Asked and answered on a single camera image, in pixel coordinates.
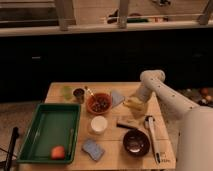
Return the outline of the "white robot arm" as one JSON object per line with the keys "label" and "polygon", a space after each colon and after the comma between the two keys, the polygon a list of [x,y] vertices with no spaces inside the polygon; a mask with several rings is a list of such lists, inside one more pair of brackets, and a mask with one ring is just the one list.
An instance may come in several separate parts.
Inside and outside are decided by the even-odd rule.
{"label": "white robot arm", "polygon": [[213,171],[213,108],[193,102],[164,80],[162,70],[143,71],[136,96],[148,102],[155,93],[181,119],[176,171]]}

